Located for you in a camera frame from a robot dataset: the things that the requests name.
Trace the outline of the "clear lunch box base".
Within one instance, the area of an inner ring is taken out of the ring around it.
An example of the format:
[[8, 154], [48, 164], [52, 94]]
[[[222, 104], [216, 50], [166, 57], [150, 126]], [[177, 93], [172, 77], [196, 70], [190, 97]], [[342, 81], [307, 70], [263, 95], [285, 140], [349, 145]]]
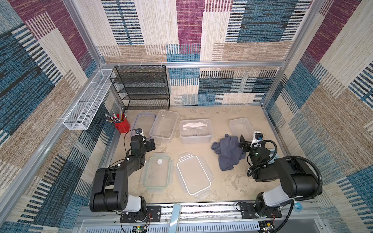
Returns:
[[231, 133], [239, 139], [243, 136], [246, 141], [251, 141], [254, 136], [254, 128], [247, 118], [230, 120], [229, 128]]

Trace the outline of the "grey cleaning cloth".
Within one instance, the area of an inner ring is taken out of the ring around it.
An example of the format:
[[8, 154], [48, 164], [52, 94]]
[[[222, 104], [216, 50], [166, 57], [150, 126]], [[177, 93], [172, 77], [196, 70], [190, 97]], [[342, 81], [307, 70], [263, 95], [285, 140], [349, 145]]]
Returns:
[[221, 171], [232, 170], [235, 165], [246, 158], [246, 152], [239, 147], [237, 136], [225, 134], [219, 142], [213, 142], [211, 149], [218, 155]]

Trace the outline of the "blue-rimmed clear lunch box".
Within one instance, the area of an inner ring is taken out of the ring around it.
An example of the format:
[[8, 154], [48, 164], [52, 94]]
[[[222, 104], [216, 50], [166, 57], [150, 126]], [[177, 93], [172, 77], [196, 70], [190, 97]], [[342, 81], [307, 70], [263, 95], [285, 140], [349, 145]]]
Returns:
[[178, 117], [177, 112], [159, 111], [151, 127], [150, 137], [158, 143], [170, 143], [174, 136]]

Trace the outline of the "green-rimmed lunch box lid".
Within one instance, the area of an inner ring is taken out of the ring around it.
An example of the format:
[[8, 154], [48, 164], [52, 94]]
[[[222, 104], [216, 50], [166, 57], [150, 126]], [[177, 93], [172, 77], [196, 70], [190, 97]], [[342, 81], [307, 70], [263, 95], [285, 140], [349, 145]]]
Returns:
[[169, 186], [172, 159], [166, 153], [154, 153], [146, 160], [141, 181], [149, 192], [161, 192]]

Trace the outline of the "clear lunch box lid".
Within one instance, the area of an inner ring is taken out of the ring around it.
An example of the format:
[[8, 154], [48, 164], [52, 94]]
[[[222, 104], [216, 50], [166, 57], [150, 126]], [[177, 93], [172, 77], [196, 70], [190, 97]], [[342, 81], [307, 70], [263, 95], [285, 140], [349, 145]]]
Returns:
[[205, 199], [211, 193], [214, 174], [206, 160], [191, 152], [179, 156], [176, 173], [184, 190], [198, 200]]

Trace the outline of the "blue-rimmed clear lid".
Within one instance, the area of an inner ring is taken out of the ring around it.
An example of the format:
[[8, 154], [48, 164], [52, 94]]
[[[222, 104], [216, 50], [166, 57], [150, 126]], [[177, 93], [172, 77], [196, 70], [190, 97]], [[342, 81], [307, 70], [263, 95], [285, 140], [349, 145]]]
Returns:
[[135, 123], [132, 129], [141, 128], [143, 131], [143, 135], [150, 139], [150, 130], [153, 126], [155, 121], [156, 115], [154, 113], [140, 113], [137, 115]]

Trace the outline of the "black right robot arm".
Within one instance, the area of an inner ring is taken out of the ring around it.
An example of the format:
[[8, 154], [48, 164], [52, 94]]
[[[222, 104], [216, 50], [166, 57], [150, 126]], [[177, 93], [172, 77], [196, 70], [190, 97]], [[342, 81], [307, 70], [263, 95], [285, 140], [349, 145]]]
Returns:
[[256, 182], [280, 181], [272, 190], [259, 193], [253, 202], [238, 202], [236, 208], [243, 218], [281, 216], [281, 207], [322, 193], [323, 179], [317, 166], [301, 156], [277, 158], [276, 143], [264, 140], [262, 133], [254, 133], [252, 141], [240, 136], [239, 147], [248, 153], [248, 177]]

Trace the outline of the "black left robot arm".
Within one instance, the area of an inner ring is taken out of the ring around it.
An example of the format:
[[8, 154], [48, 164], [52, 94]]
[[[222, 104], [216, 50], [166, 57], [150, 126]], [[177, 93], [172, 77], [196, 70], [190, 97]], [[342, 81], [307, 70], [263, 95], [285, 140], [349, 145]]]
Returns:
[[149, 216], [145, 199], [129, 194], [128, 177], [145, 165], [145, 154], [153, 150], [153, 139], [147, 140], [142, 135], [131, 137], [130, 149], [119, 164], [96, 171], [89, 201], [90, 211], [120, 212], [123, 221], [145, 221]]

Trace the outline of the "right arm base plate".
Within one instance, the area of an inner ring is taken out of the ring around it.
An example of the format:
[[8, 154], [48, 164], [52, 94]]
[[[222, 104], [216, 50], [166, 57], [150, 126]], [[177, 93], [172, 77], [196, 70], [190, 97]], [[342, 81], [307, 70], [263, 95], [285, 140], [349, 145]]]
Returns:
[[256, 207], [255, 202], [238, 202], [236, 209], [243, 219], [281, 218], [283, 215], [279, 207]]

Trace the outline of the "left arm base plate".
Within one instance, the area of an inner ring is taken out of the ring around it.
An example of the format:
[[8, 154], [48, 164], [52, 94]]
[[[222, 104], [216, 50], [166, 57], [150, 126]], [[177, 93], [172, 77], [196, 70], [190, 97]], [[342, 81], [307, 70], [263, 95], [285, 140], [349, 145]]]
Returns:
[[124, 212], [121, 214], [120, 223], [146, 223], [160, 222], [162, 214], [161, 205], [148, 205], [138, 212]]

